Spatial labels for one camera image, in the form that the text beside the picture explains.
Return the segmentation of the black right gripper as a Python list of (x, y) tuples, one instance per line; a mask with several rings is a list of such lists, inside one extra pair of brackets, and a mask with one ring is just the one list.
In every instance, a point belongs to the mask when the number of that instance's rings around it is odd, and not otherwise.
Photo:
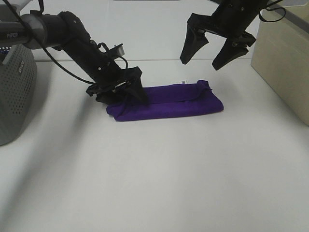
[(255, 37), (246, 32), (256, 17), (255, 0), (223, 0), (212, 15), (192, 13), (187, 21), (186, 38), (180, 55), (187, 64), (196, 52), (209, 43), (205, 33), (226, 38), (222, 49), (212, 62), (217, 71), (231, 61), (248, 53)]

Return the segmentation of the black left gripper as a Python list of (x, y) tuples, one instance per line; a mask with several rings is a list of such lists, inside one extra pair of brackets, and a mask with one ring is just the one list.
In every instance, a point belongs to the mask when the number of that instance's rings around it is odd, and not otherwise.
[(129, 96), (141, 103), (148, 102), (142, 83), (139, 67), (130, 68), (126, 59), (111, 58), (99, 48), (87, 50), (86, 71), (95, 82), (88, 88), (88, 94), (96, 94), (96, 101), (107, 105), (122, 103)]

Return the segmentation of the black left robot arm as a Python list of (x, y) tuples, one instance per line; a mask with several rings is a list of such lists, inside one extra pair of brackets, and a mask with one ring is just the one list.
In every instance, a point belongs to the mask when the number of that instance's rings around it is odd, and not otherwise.
[(120, 68), (115, 60), (124, 56), (123, 45), (96, 43), (80, 19), (69, 11), (57, 15), (25, 14), (13, 22), (1, 22), (0, 44), (22, 44), (28, 49), (51, 47), (64, 51), (90, 78), (86, 92), (96, 101), (114, 104), (127, 99), (148, 100), (139, 67)]

